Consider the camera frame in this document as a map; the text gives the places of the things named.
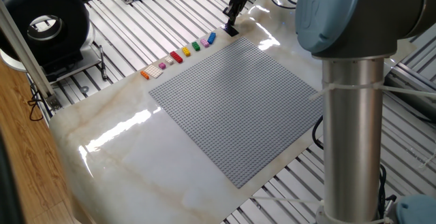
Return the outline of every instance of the marble table surface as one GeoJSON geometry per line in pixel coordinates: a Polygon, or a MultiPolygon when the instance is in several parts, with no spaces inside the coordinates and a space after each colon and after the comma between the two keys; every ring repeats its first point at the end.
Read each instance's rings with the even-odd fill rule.
{"type": "MultiPolygon", "coordinates": [[[[157,79],[145,80],[137,72],[57,112],[50,130],[67,183],[96,223],[220,223],[312,144],[308,131],[237,189],[149,95],[242,36],[321,90],[322,62],[298,44],[294,17],[294,10],[257,0],[236,21],[238,35],[217,29],[210,48],[195,52],[189,46],[192,56],[169,66],[157,79]]],[[[386,61],[389,65],[414,48],[402,46],[392,58],[396,61],[386,61]]]]}

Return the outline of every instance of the lego brick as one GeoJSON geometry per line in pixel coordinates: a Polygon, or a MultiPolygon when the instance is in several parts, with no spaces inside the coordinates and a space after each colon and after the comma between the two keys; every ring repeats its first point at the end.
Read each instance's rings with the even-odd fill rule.
{"type": "Polygon", "coordinates": [[[163,69],[165,69],[166,68],[166,65],[165,65],[165,63],[159,63],[159,65],[158,65],[162,70],[163,69]]]}
{"type": "Polygon", "coordinates": [[[208,47],[209,47],[209,43],[208,43],[205,39],[201,39],[201,40],[200,40],[200,43],[202,43],[202,45],[203,45],[205,48],[208,48],[208,47]]]}
{"type": "Polygon", "coordinates": [[[209,38],[207,39],[207,42],[209,43],[209,44],[213,44],[213,41],[215,40],[215,37],[217,36],[217,34],[216,33],[211,33],[210,35],[209,35],[209,38]]]}
{"type": "Polygon", "coordinates": [[[192,47],[193,47],[194,50],[200,51],[200,46],[197,44],[197,42],[193,42],[192,43],[192,47]]]}
{"type": "Polygon", "coordinates": [[[188,48],[183,47],[183,48],[182,48],[182,51],[183,51],[183,54],[185,54],[185,56],[187,56],[187,57],[190,57],[190,56],[191,56],[191,53],[190,53],[190,51],[188,50],[188,48]]]}
{"type": "Polygon", "coordinates": [[[182,57],[180,57],[177,53],[175,53],[174,51],[172,51],[171,53],[170,53],[170,56],[172,57],[172,58],[174,58],[174,60],[176,60],[178,63],[182,63],[183,62],[183,59],[182,59],[182,57]]]}
{"type": "Polygon", "coordinates": [[[170,65],[174,63],[174,60],[171,57],[165,57],[165,61],[168,62],[168,64],[170,65]]]}
{"type": "Polygon", "coordinates": [[[244,37],[150,91],[238,188],[316,123],[315,93],[244,37]]]}
{"type": "Polygon", "coordinates": [[[149,65],[144,71],[154,78],[159,77],[163,73],[162,70],[154,65],[149,65]]]}
{"type": "Polygon", "coordinates": [[[145,73],[145,71],[141,71],[141,75],[144,76],[147,80],[150,79],[150,77],[145,73]]]}

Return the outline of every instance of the white cable tie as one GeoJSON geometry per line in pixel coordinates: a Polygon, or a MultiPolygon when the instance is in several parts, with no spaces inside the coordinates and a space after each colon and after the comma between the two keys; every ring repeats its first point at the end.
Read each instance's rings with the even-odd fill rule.
{"type": "Polygon", "coordinates": [[[383,81],[376,82],[374,84],[361,84],[361,85],[349,85],[349,84],[330,83],[330,84],[327,84],[327,86],[322,91],[320,91],[320,92],[310,96],[309,100],[310,101],[314,101],[318,97],[320,97],[323,94],[325,94],[327,91],[332,91],[334,89],[347,89],[347,90],[368,89],[368,88],[374,88],[376,85],[377,85],[377,87],[379,87],[380,84],[383,84],[383,81]]]}
{"type": "Polygon", "coordinates": [[[417,95],[417,96],[423,96],[423,97],[430,97],[433,99],[436,99],[436,93],[432,92],[424,92],[424,91],[411,91],[409,89],[402,89],[402,88],[395,88],[391,86],[384,86],[383,81],[376,82],[373,84],[362,84],[362,85],[348,85],[348,84],[333,84],[330,83],[325,87],[322,91],[312,95],[309,97],[309,100],[313,101],[316,100],[318,97],[325,94],[327,91],[332,91],[334,89],[347,89],[347,90],[355,90],[355,89],[380,89],[383,91],[392,91],[392,92],[398,92],[398,93],[404,93],[404,94],[410,94],[410,95],[417,95]]]}
{"type": "Polygon", "coordinates": [[[434,158],[436,158],[436,149],[433,155],[419,166],[420,169],[425,168],[434,158]]]}
{"type": "Polygon", "coordinates": [[[312,200],[301,200],[301,199],[287,199],[282,197],[256,197],[251,196],[251,199],[266,199],[266,200],[276,200],[276,201],[287,201],[287,202],[298,202],[298,203],[306,203],[306,204],[317,204],[320,206],[324,205],[324,202],[321,200],[320,202],[312,201],[312,200]]]}

